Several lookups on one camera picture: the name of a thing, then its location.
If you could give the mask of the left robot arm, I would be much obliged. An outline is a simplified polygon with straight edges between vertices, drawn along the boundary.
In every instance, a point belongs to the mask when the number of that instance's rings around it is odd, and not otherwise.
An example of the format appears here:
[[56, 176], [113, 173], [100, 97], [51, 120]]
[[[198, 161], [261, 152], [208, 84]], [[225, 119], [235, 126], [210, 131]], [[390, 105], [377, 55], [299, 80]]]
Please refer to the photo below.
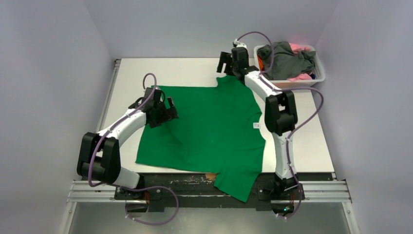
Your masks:
[[142, 198], [145, 186], [140, 183], [140, 174], [121, 166], [120, 148], [137, 130], [158, 127], [178, 117], [172, 97], [159, 88], [146, 88], [144, 96], [131, 104], [120, 119], [106, 129], [83, 136], [77, 174], [100, 184], [124, 187], [132, 199]]

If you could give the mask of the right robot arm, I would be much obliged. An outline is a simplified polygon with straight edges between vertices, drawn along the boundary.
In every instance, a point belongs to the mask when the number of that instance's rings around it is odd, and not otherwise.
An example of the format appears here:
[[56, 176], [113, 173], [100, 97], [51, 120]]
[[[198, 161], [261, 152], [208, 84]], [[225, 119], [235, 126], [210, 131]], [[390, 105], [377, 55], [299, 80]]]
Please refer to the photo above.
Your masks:
[[276, 87], [266, 73], [251, 66], [244, 47], [234, 47], [229, 53], [221, 52], [217, 72], [235, 76], [264, 101], [264, 123], [272, 134], [276, 152], [273, 192], [279, 198], [286, 198], [299, 184], [292, 155], [291, 134], [298, 122], [293, 92]]

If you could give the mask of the green t shirt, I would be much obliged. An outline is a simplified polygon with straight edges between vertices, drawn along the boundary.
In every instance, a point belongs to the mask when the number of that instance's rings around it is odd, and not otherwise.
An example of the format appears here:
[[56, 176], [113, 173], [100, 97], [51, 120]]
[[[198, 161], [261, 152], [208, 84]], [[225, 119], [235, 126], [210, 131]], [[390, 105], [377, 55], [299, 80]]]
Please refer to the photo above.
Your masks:
[[214, 186], [246, 202], [262, 171], [265, 139], [254, 127], [262, 112], [252, 91], [233, 76], [215, 87], [162, 86], [178, 118], [145, 127], [135, 162], [214, 173]]

